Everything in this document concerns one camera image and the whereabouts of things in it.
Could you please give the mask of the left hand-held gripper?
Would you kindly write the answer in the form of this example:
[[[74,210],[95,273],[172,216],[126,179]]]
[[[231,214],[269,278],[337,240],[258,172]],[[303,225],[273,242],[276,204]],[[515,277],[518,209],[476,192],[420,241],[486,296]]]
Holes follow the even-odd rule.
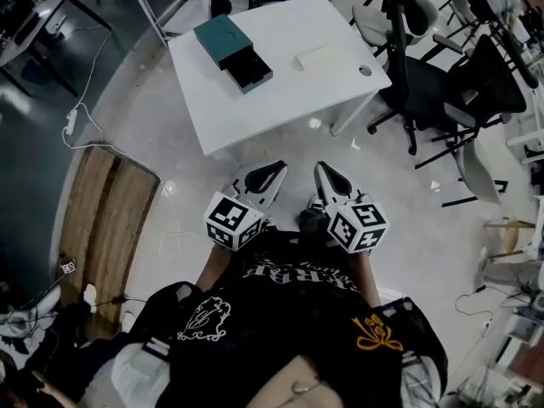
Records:
[[[284,181],[282,160],[242,168],[221,192],[215,192],[203,222],[207,236],[235,252],[261,232]]]

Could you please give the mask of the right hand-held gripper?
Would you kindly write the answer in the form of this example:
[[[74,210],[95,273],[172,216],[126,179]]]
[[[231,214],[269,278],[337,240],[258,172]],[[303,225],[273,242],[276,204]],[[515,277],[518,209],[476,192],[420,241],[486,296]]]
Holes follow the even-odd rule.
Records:
[[[314,179],[318,195],[326,204],[329,236],[349,254],[376,248],[390,228],[383,206],[369,194],[350,199],[352,182],[325,161],[315,165]]]

